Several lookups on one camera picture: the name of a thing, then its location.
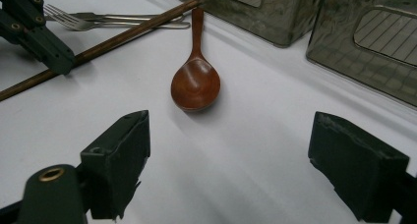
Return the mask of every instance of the chopstick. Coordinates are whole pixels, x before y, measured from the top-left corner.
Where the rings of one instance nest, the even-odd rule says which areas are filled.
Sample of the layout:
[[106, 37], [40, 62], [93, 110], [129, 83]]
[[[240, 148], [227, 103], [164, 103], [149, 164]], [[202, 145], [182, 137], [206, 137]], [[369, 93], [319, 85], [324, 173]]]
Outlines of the chopstick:
[[[186, 1], [177, 7], [172, 8], [171, 10], [168, 10], [156, 16], [155, 18], [143, 22], [142, 24], [136, 27], [130, 28], [118, 35], [111, 37], [110, 39], [107, 39], [97, 44], [96, 46], [76, 55], [76, 61], [73, 69], [133, 40], [141, 34], [145, 34], [153, 28], [156, 28], [166, 22], [169, 22], [174, 18], [181, 16], [185, 12], [190, 11], [193, 8], [196, 8], [200, 4], [201, 0]], [[18, 84], [12, 85], [9, 88], [0, 91], [0, 102], [16, 94], [19, 94], [27, 89], [30, 89], [38, 84], [42, 84], [48, 80], [51, 80], [57, 76], [59, 75], [50, 70], [46, 70]]]

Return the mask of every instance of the white table surface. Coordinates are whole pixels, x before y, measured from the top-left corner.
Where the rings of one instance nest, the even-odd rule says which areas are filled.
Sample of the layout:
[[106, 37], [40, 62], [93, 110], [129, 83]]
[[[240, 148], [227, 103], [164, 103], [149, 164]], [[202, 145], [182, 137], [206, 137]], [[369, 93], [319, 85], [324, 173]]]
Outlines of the white table surface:
[[[68, 12], [157, 14], [178, 0], [45, 0]], [[123, 31], [47, 26], [80, 53]], [[343, 117], [411, 157], [417, 111], [308, 62], [309, 34], [280, 49], [206, 15], [203, 52], [221, 77], [208, 110], [187, 114], [170, 96], [191, 30], [160, 29], [0, 102], [0, 206], [27, 178], [80, 152], [125, 114], [149, 110], [151, 157], [118, 223], [357, 223], [307, 156], [316, 111]], [[46, 68], [0, 40], [0, 88]], [[398, 223], [394, 213], [389, 223]], [[112, 223], [90, 220], [89, 223]]]

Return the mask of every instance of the fork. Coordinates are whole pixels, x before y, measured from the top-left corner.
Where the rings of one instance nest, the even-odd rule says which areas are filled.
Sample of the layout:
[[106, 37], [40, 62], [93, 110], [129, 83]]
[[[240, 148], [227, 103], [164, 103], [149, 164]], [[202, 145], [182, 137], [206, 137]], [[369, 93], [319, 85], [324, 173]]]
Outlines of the fork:
[[[66, 12], [52, 6], [46, 5], [44, 6], [44, 12], [50, 18], [56, 20], [61, 25], [72, 29], [72, 30], [90, 30], [93, 28], [101, 28], [101, 27], [133, 27], [137, 26], [140, 23], [127, 23], [127, 22], [90, 22], [78, 19]], [[158, 28], [171, 28], [171, 29], [185, 29], [189, 28], [189, 23], [184, 22], [170, 22], [164, 25], [159, 26]]]

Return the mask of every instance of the wooden spoon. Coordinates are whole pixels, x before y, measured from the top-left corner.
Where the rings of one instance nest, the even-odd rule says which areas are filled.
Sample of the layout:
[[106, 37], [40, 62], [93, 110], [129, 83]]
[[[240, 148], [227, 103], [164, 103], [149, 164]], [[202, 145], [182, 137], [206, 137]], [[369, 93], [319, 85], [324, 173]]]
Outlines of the wooden spoon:
[[184, 111], [202, 110], [212, 103], [220, 91], [220, 77], [205, 59], [201, 50], [204, 11], [192, 11], [193, 49], [187, 62], [172, 79], [171, 96]]

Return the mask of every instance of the gray plastic container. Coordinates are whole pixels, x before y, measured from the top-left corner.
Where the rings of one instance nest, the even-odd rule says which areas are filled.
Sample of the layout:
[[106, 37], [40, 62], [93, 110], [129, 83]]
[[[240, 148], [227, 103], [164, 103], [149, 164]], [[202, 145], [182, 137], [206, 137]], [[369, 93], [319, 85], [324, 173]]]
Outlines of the gray plastic container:
[[321, 0], [204, 0], [208, 13], [279, 47], [313, 28]]
[[324, 0], [307, 58], [417, 106], [417, 0]]

